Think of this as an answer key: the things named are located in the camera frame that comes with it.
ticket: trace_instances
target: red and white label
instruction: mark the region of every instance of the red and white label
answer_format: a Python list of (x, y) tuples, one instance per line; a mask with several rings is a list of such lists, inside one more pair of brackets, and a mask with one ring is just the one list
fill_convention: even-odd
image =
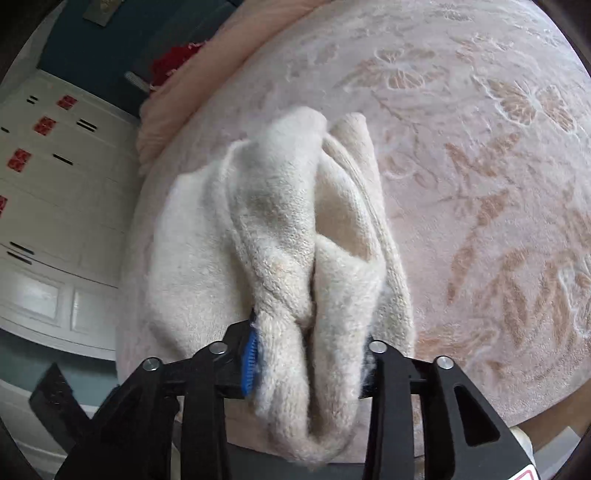
[(533, 465), (528, 465), (521, 472), (513, 475), (509, 480), (540, 480)]
[(31, 158), (31, 154), (28, 151), (19, 148), (12, 154), (10, 160), (8, 160), (7, 167), (20, 173), (22, 172), (22, 169), (25, 168), (29, 158)]
[(8, 203), (8, 199), (0, 195), (0, 217), (2, 216), (2, 212), (6, 208), (6, 204)]
[(64, 95), (62, 98), (60, 98), (57, 101), (57, 106), (61, 106), (64, 110), (69, 110), (77, 103), (78, 103), (78, 100), (76, 100), (71, 95)]
[(48, 116), (44, 116), (35, 124), (33, 130), (38, 134), (43, 135), (44, 137), (53, 130), (53, 127), (56, 126), (56, 121), (49, 118)]

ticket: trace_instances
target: metal screw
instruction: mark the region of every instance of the metal screw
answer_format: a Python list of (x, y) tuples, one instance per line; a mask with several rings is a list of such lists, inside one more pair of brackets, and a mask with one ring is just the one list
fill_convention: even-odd
[(437, 364), (444, 370), (449, 370), (451, 367), (453, 367), (453, 360), (448, 356), (440, 356), (437, 358)]
[(144, 370), (146, 370), (147, 372), (153, 372), (154, 370), (157, 370), (160, 367), (160, 359), (154, 356), (151, 358), (147, 358), (146, 360), (144, 360), (142, 367), (144, 367)]
[(214, 355), (221, 355), (226, 353), (228, 346), (224, 342), (214, 342), (209, 346), (209, 351)]
[(374, 340), (369, 344), (369, 349), (373, 353), (384, 353), (386, 350), (388, 350), (388, 345), (378, 340)]

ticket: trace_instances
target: white sticker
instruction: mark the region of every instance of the white sticker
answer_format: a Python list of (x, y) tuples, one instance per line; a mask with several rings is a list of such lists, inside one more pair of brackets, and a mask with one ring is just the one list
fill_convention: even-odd
[(521, 472), (513, 475), (509, 480), (540, 480), (533, 465), (528, 465)]

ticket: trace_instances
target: white wardrobe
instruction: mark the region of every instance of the white wardrobe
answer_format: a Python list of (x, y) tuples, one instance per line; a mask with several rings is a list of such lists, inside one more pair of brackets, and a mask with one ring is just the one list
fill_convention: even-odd
[(37, 70), (0, 105), (0, 328), (115, 358), (138, 121)]

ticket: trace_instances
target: red cloth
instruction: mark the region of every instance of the red cloth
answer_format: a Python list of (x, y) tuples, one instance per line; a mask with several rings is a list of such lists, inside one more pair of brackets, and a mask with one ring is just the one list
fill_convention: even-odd
[(173, 47), (164, 57), (155, 60), (152, 64), (153, 80), (150, 85), (152, 90), (156, 90), (164, 84), (183, 63), (195, 55), (204, 45), (205, 42)]

